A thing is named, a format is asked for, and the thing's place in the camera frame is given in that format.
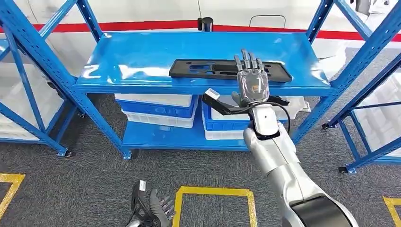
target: black tray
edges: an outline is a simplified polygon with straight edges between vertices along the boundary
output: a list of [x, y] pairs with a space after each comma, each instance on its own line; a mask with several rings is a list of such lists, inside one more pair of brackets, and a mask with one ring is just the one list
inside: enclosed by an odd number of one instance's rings
[[[292, 77], [280, 62], [263, 62], [269, 81], [291, 82]], [[238, 69], [234, 60], [176, 59], [169, 71], [170, 77], [206, 79], [237, 79]]]

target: robot finger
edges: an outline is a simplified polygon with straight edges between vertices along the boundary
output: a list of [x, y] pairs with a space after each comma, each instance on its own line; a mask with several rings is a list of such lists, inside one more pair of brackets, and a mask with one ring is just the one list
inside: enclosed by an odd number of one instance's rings
[[166, 204], [164, 204], [164, 205], [162, 206], [162, 209], [163, 209], [163, 210], [166, 210], [166, 209], [171, 205], [172, 202], [173, 202], [173, 200], [169, 200]]
[[252, 69], [256, 70], [258, 69], [258, 65], [256, 63], [256, 58], [255, 58], [255, 54], [250, 52], [249, 53], [249, 57], [251, 58], [251, 63], [252, 63]]
[[170, 213], [173, 211], [173, 209], [174, 209], [174, 205], [171, 206], [171, 207], [169, 207], [166, 211], [164, 211], [164, 214], [165, 214], [166, 216], [169, 216]]
[[241, 72], [242, 71], [242, 63], [241, 63], [241, 60], [239, 60], [238, 55], [234, 55], [234, 60], [237, 65], [238, 71]]
[[174, 217], [174, 215], [175, 215], [175, 211], [174, 211], [174, 213], [173, 214], [171, 214], [170, 216], [168, 216], [168, 220], [171, 220], [171, 219], [173, 219], [173, 217]]
[[242, 57], [244, 58], [245, 68], [250, 69], [251, 63], [249, 62], [249, 59], [248, 59], [248, 51], [246, 51], [245, 49], [242, 49], [241, 52], [242, 52]]
[[256, 61], [258, 62], [258, 68], [261, 70], [261, 72], [264, 72], [264, 65], [262, 60], [260, 58], [257, 58]]
[[160, 200], [160, 205], [162, 206], [169, 198], [170, 196], [166, 196], [162, 200]]

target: black cable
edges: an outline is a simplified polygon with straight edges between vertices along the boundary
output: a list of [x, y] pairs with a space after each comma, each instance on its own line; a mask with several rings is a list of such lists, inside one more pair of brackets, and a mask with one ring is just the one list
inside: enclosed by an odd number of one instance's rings
[[289, 133], [289, 131], [291, 130], [291, 118], [289, 117], [289, 113], [288, 113], [287, 109], [285, 109], [285, 107], [283, 107], [281, 104], [278, 104], [278, 103], [275, 103], [275, 102], [268, 102], [268, 101], [259, 102], [259, 103], [255, 103], [255, 104], [253, 104], [251, 106], [248, 106], [247, 108], [245, 108], [243, 110], [235, 111], [235, 113], [236, 114], [245, 114], [245, 113], [248, 113], [250, 109], [255, 108], [255, 107], [259, 106], [259, 105], [263, 105], [263, 104], [270, 104], [270, 105], [278, 106], [278, 107], [280, 107], [281, 109], [284, 110], [284, 112], [287, 115], [287, 119], [288, 119], [287, 133]]

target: blue plastic crate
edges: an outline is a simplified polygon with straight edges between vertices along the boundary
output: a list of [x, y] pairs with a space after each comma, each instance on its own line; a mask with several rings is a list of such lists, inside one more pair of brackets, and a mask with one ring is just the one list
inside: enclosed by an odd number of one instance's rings
[[202, 110], [205, 116], [205, 127], [208, 131], [241, 131], [244, 130], [249, 120], [213, 120], [211, 107], [202, 102]]
[[192, 113], [194, 111], [195, 103], [198, 101], [198, 98], [199, 96], [192, 96], [191, 104], [189, 107], [160, 105], [160, 104], [134, 102], [134, 101], [119, 100], [119, 99], [116, 99], [116, 101], [120, 104], [122, 110], [126, 112], [191, 118]]

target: blue shelf board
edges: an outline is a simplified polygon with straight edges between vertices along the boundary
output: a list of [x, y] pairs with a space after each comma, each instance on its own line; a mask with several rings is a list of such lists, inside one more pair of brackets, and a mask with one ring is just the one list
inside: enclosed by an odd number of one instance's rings
[[244, 140], [206, 140], [201, 109], [199, 104], [191, 129], [127, 122], [122, 146], [141, 149], [248, 151]]
[[241, 49], [262, 61], [279, 61], [293, 80], [270, 82], [270, 93], [283, 96], [328, 96], [333, 92], [303, 33], [255, 32], [112, 32], [105, 33], [78, 78], [89, 93], [222, 95], [238, 90], [236, 80], [171, 78], [176, 59], [232, 60]]
[[9, 52], [9, 43], [7, 39], [0, 39], [0, 61], [6, 56]]

